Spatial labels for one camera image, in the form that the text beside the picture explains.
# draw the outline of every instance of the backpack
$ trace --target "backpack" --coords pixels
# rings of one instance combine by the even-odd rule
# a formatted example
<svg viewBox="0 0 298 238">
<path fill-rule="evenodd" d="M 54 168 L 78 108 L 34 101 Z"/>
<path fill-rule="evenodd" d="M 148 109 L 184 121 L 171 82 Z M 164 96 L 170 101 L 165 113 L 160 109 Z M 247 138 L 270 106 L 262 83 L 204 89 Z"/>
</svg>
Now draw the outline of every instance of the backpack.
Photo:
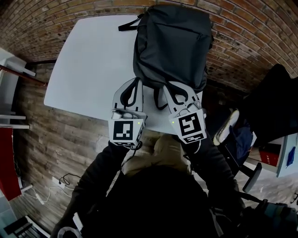
<svg viewBox="0 0 298 238">
<path fill-rule="evenodd" d="M 139 19 L 138 26 L 131 26 Z M 155 5 L 119 31 L 138 30 L 133 68 L 145 86 L 159 89 L 169 81 L 184 83 L 200 92 L 206 85 L 206 57 L 212 48 L 211 22 L 207 13 L 176 5 Z"/>
</svg>

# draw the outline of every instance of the black sleeve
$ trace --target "black sleeve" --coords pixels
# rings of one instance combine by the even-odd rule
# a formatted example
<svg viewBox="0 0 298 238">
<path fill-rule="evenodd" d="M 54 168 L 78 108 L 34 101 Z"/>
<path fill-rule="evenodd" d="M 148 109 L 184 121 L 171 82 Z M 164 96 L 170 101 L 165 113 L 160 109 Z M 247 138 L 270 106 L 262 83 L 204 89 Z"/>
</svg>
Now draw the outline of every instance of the black sleeve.
<svg viewBox="0 0 298 238">
<path fill-rule="evenodd" d="M 187 146 L 183 145 L 183 149 L 188 153 Z M 237 181 L 210 136 L 207 134 L 207 138 L 201 140 L 201 147 L 196 154 L 188 153 L 188 156 L 194 171 L 206 182 L 212 206 L 225 210 L 225 213 L 237 222 L 245 206 L 235 192 L 239 191 Z"/>
<path fill-rule="evenodd" d="M 108 142 L 108 146 L 96 156 L 96 159 L 87 168 L 78 185 L 74 188 L 71 201 L 62 217 L 52 231 L 51 238 L 56 238 L 59 230 L 64 226 L 74 227 L 74 213 L 86 214 L 91 207 L 106 193 L 121 168 L 121 163 L 129 149 L 116 146 Z"/>
</svg>

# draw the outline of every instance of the black strap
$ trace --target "black strap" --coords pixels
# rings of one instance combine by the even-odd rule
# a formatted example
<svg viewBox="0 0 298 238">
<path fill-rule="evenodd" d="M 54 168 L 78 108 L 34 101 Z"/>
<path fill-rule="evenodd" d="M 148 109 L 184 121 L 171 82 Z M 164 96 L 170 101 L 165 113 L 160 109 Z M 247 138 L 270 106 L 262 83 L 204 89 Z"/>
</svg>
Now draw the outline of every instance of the black strap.
<svg viewBox="0 0 298 238">
<path fill-rule="evenodd" d="M 206 65 L 205 65 L 204 71 L 206 72 L 207 75 L 209 75 L 208 72 L 207 72 L 207 66 Z"/>
<path fill-rule="evenodd" d="M 211 49 L 213 47 L 213 42 L 214 42 L 214 37 L 213 37 L 213 35 L 211 35 L 211 42 L 209 45 L 209 49 Z"/>
<path fill-rule="evenodd" d="M 123 93 L 120 96 L 120 102 L 122 105 L 124 105 L 124 109 L 128 106 L 132 106 L 135 104 L 135 99 L 136 99 L 136 94 L 137 94 L 137 88 L 138 88 L 138 83 L 140 81 L 140 78 L 135 77 L 135 80 L 123 91 Z M 132 103 L 129 103 L 129 99 L 132 96 L 132 91 L 135 89 L 134 93 L 134 99 Z"/>
<path fill-rule="evenodd" d="M 133 20 L 132 22 L 124 24 L 122 26 L 119 26 L 118 30 L 120 32 L 136 30 L 137 26 L 132 26 L 132 24 L 136 23 L 139 19 L 141 19 L 143 17 L 143 15 L 144 14 L 142 13 L 142 14 L 138 15 L 138 18 L 136 20 Z"/>
<path fill-rule="evenodd" d="M 155 106 L 157 107 L 158 110 L 163 110 L 168 104 L 166 103 L 163 106 L 158 106 L 158 96 L 159 96 L 159 88 L 155 88 L 153 93 Z"/>
<path fill-rule="evenodd" d="M 253 202 L 256 202 L 256 203 L 261 203 L 262 201 L 259 200 L 258 198 L 248 194 L 248 193 L 244 193 L 244 192 L 239 192 L 239 191 L 235 191 L 236 193 L 239 194 L 239 196 L 241 198 L 244 198 L 245 200 L 250 200 L 250 201 L 253 201 Z"/>
</svg>

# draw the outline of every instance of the backpack strap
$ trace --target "backpack strap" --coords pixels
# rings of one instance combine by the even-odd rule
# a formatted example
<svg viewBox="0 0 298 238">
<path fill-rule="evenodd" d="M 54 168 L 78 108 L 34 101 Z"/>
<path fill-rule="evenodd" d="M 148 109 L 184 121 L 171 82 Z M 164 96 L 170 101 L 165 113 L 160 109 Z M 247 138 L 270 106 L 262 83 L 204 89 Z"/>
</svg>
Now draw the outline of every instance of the backpack strap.
<svg viewBox="0 0 298 238">
<path fill-rule="evenodd" d="M 119 26 L 118 27 L 118 30 L 120 32 L 125 32 L 125 31 L 132 31 L 132 30 L 136 30 L 137 26 L 132 26 L 132 24 L 136 23 L 139 19 L 141 19 L 143 17 L 143 13 L 138 15 L 138 18 L 136 20 L 133 20 L 132 22 L 130 23 L 126 23 L 122 26 Z"/>
<path fill-rule="evenodd" d="M 210 45 L 209 45 L 209 49 L 211 49 L 213 47 L 213 42 L 214 42 L 214 37 L 211 34 L 211 42 L 210 42 Z"/>
<path fill-rule="evenodd" d="M 166 103 L 166 104 L 163 105 L 163 106 L 158 106 L 158 96 L 159 96 L 159 88 L 155 88 L 155 89 L 154 89 L 154 93 L 153 93 L 155 106 L 157 107 L 158 110 L 163 110 L 164 108 L 166 108 L 166 106 L 167 106 L 168 104 Z"/>
<path fill-rule="evenodd" d="M 208 71 L 207 71 L 207 66 L 206 65 L 205 65 L 204 71 L 206 72 L 207 75 L 209 75 L 208 74 Z"/>
<path fill-rule="evenodd" d="M 261 203 L 262 201 L 248 193 L 244 193 L 244 192 L 239 192 L 239 191 L 235 191 L 239 197 L 241 198 L 244 198 L 245 200 L 250 200 L 250 201 L 253 201 L 253 202 L 256 202 L 256 203 Z"/>
</svg>

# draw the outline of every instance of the brick wall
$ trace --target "brick wall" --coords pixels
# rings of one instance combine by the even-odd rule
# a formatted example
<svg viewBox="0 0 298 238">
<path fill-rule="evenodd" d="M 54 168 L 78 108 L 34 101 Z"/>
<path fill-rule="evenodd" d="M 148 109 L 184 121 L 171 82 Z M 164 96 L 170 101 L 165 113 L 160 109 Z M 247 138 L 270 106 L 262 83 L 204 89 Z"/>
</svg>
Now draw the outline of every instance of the brick wall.
<svg viewBox="0 0 298 238">
<path fill-rule="evenodd" d="M 298 7 L 292 0 L 6 0 L 0 6 L 0 47 L 27 61 L 56 59 L 82 18 L 140 14 L 154 4 L 208 12 L 214 46 L 209 79 L 249 92 L 274 64 L 298 74 Z"/>
</svg>

